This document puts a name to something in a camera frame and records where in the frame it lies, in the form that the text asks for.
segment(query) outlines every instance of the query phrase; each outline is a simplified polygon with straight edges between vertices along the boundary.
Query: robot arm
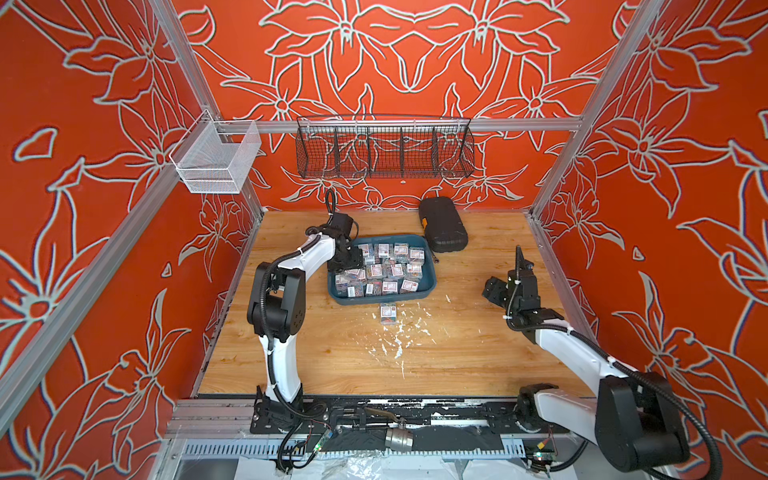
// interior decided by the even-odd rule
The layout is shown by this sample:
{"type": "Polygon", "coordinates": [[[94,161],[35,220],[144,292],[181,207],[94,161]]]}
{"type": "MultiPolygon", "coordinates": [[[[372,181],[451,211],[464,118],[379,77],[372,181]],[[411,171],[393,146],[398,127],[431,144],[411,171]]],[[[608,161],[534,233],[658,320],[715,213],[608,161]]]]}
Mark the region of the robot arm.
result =
{"type": "Polygon", "coordinates": [[[515,414],[531,431],[556,423],[596,444],[622,472],[688,460],[690,451],[668,381],[608,356],[589,338],[574,331],[554,310],[541,308],[533,263],[517,247],[515,270],[508,282],[492,277],[483,296],[506,310],[508,326],[555,355],[595,394],[582,399],[551,384],[523,387],[515,414]]]}
{"type": "Polygon", "coordinates": [[[328,223],[307,230],[308,238],[297,249],[297,253],[277,265],[274,262],[263,262],[256,269],[247,319],[253,325],[253,331],[259,336],[264,349],[268,368],[266,397],[276,403],[279,400],[275,391],[277,385],[283,399],[293,408],[301,409],[301,381],[296,370],[296,334],[301,329],[306,313],[306,281],[324,263],[328,264],[328,270],[331,271],[362,266],[362,252],[352,248],[349,239],[353,223],[350,216],[334,212],[328,223]],[[261,286],[267,275],[268,291],[265,292],[261,286]],[[273,294],[278,291],[282,291],[283,295],[273,294]],[[262,301],[266,307],[266,325],[273,337],[271,350],[260,312],[262,301]]]}

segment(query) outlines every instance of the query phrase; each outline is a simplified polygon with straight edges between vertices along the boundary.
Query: wire basket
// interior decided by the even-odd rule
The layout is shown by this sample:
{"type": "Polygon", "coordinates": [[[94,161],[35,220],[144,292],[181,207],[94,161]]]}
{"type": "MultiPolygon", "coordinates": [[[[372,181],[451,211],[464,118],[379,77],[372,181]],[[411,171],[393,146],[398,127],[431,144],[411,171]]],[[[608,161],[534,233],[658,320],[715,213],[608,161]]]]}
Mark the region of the wire basket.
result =
{"type": "Polygon", "coordinates": [[[238,194],[259,153],[261,136],[255,121],[250,122],[240,143],[219,132],[223,123],[204,111],[170,156],[193,194],[238,194]]]}
{"type": "Polygon", "coordinates": [[[469,118],[369,114],[296,121],[303,178],[459,178],[475,171],[469,118]]]}

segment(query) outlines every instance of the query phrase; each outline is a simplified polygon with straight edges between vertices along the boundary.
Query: black cable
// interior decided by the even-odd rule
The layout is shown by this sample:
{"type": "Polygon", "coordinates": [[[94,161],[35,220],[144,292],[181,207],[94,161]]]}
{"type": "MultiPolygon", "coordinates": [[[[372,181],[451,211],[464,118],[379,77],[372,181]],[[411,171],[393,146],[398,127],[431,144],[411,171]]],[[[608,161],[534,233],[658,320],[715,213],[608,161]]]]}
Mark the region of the black cable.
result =
{"type": "MultiPolygon", "coordinates": [[[[568,330],[567,327],[562,325],[554,325],[554,324],[540,324],[540,325],[534,325],[534,326],[509,326],[510,329],[514,330],[515,332],[525,332],[529,330],[557,330],[558,332],[563,332],[566,335],[571,335],[585,343],[587,346],[592,348],[599,356],[603,357],[604,359],[608,360],[610,357],[605,350],[600,348],[600,346],[591,341],[589,338],[587,338],[585,335],[582,335],[581,333],[577,332],[576,330],[568,330]]],[[[720,450],[717,448],[717,443],[715,442],[715,439],[712,437],[712,435],[707,430],[707,427],[704,426],[704,424],[694,415],[693,412],[691,412],[688,407],[685,406],[675,395],[670,395],[669,393],[662,390],[660,387],[656,386],[655,384],[648,382],[639,372],[635,372],[632,369],[627,368],[623,363],[621,362],[613,362],[611,364],[615,369],[625,374],[627,377],[633,379],[638,384],[642,385],[644,388],[649,388],[653,390],[655,393],[657,393],[661,398],[667,400],[669,403],[671,403],[675,408],[677,408],[680,413],[682,413],[690,422],[696,427],[696,430],[699,431],[701,434],[701,438],[704,440],[704,444],[707,447],[707,452],[710,455],[710,469],[709,471],[698,480],[717,480],[720,478],[720,476],[723,474],[723,457],[720,456],[720,450]]],[[[658,472],[656,470],[653,470],[652,468],[646,468],[644,470],[648,475],[658,478],[659,480],[675,480],[674,477],[670,477],[669,475],[665,475],[664,473],[658,472]]]]}
{"type": "Polygon", "coordinates": [[[286,434],[285,437],[283,437],[283,441],[280,442],[280,447],[277,449],[277,469],[283,473],[287,473],[293,466],[293,460],[291,460],[290,458],[288,459],[287,466],[283,464],[283,454],[286,449],[286,444],[288,443],[288,440],[290,440],[290,438],[293,436],[293,434],[296,433],[296,430],[299,429],[302,423],[303,423],[303,420],[299,420],[290,429],[288,429],[288,433],[286,434]]]}
{"type": "MultiPolygon", "coordinates": [[[[302,250],[308,250],[309,248],[314,247],[315,245],[317,245],[319,241],[320,241],[320,236],[318,235],[317,237],[312,239],[312,241],[309,242],[306,246],[302,247],[302,250]]],[[[269,323],[266,321],[266,293],[270,290],[272,274],[277,269],[278,265],[280,265],[285,260],[298,257],[299,255],[301,255],[302,250],[297,250],[295,252],[288,253],[287,255],[283,255],[282,257],[270,263],[270,265],[266,268],[266,270],[264,271],[264,277],[261,279],[261,285],[260,285],[260,291],[259,291],[259,314],[261,315],[261,327],[267,338],[266,370],[267,370],[267,374],[270,377],[270,382],[273,385],[273,391],[275,393],[275,396],[277,397],[278,402],[280,402],[280,405],[282,405],[283,408],[285,408],[285,410],[290,412],[292,415],[300,419],[312,419],[322,415],[325,412],[326,410],[325,404],[323,403],[317,404],[318,406],[322,407],[322,410],[319,410],[318,412],[314,412],[314,413],[300,412],[295,408],[293,408],[285,400],[283,395],[280,393],[280,389],[277,386],[277,380],[275,378],[274,364],[272,360],[272,349],[275,343],[275,336],[272,333],[272,329],[270,329],[269,327],[269,323]]]]}
{"type": "Polygon", "coordinates": [[[336,190],[333,188],[326,190],[326,210],[328,210],[327,223],[331,223],[333,214],[336,212],[336,190]]]}
{"type": "MultiPolygon", "coordinates": [[[[589,445],[589,442],[587,440],[584,440],[581,443],[581,445],[578,446],[578,448],[576,449],[576,452],[574,452],[574,454],[571,455],[571,457],[568,460],[566,460],[565,462],[562,462],[560,464],[551,466],[549,468],[549,471],[550,472],[560,472],[560,471],[565,470],[566,468],[570,467],[574,463],[576,463],[576,461],[579,459],[579,457],[581,457],[581,454],[584,453],[584,450],[587,449],[587,445],[589,445]]],[[[547,471],[546,467],[542,467],[540,465],[536,465],[535,463],[531,463],[530,467],[531,467],[531,470],[534,470],[535,472],[546,472],[547,471]]]]}
{"type": "Polygon", "coordinates": [[[306,463],[305,463],[304,465],[296,465],[296,464],[294,463],[294,464],[293,464],[293,467],[294,467],[294,468],[304,468],[304,467],[306,467],[307,465],[309,465],[309,464],[310,464],[310,462],[311,462],[312,460],[314,460],[316,456],[317,456],[317,452],[312,452],[312,455],[310,455],[310,457],[309,457],[309,458],[306,460],[306,463]]]}

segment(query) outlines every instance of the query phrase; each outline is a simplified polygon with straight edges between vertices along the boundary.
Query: plastic sheet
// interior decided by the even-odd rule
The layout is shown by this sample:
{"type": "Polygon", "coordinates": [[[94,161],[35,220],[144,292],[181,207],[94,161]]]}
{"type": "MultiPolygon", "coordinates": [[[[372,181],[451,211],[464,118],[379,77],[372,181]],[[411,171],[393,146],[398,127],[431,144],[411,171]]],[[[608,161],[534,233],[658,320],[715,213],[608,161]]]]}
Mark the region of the plastic sheet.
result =
{"type": "Polygon", "coordinates": [[[315,460],[284,475],[274,462],[240,458],[234,480],[459,480],[453,462],[438,457],[384,457],[370,452],[333,460],[315,460]]]}

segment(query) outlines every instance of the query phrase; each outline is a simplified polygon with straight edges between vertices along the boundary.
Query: small box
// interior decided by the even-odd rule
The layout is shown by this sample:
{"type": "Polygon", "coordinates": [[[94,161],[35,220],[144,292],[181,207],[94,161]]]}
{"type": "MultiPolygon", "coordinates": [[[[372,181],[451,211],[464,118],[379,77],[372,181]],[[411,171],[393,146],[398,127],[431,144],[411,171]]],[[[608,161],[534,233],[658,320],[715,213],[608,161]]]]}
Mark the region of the small box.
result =
{"type": "Polygon", "coordinates": [[[366,269],[364,268],[353,268],[351,270],[344,270],[344,273],[349,275],[352,278],[356,278],[360,280],[361,282],[364,282],[366,280],[366,269]]]}
{"type": "Polygon", "coordinates": [[[400,293],[413,293],[418,289],[419,289],[419,282],[405,279],[402,281],[402,286],[400,287],[400,293]]]}
{"type": "Polygon", "coordinates": [[[395,263],[389,268],[389,276],[394,278],[403,278],[406,276],[406,270],[402,267],[402,263],[395,263]]]}
{"type": "Polygon", "coordinates": [[[363,287],[361,282],[355,282],[351,283],[346,288],[346,297],[347,298],[356,298],[358,296],[365,296],[363,293],[363,287]]]}
{"type": "Polygon", "coordinates": [[[352,280],[352,277],[347,275],[346,273],[337,273],[336,274],[336,289],[337,290],[343,290],[349,286],[349,281],[352,280]]]}
{"type": "Polygon", "coordinates": [[[397,294],[397,279],[390,278],[382,282],[382,293],[384,295],[397,294]]]}
{"type": "Polygon", "coordinates": [[[368,278],[384,278],[381,264],[376,263],[366,266],[366,275],[368,278]]]}
{"type": "Polygon", "coordinates": [[[408,263],[408,248],[407,243],[395,243],[395,260],[398,263],[408,263]]]}
{"type": "Polygon", "coordinates": [[[381,312],[382,325],[394,325],[397,323],[396,303],[382,303],[379,311],[381,312]]]}
{"type": "Polygon", "coordinates": [[[391,243],[378,243],[376,244],[376,256],[379,259],[389,259],[394,257],[395,246],[391,243]]]}
{"type": "Polygon", "coordinates": [[[361,243],[357,246],[364,257],[373,257],[373,243],[361,243]]]}
{"type": "Polygon", "coordinates": [[[424,249],[421,247],[411,247],[408,255],[408,263],[424,265],[424,249]]]}
{"type": "Polygon", "coordinates": [[[379,280],[373,280],[366,283],[366,296],[380,296],[382,294],[382,283],[379,280]]]}
{"type": "Polygon", "coordinates": [[[424,274],[422,273],[422,266],[409,263],[406,265],[406,276],[422,279],[424,277],[424,274]]]}

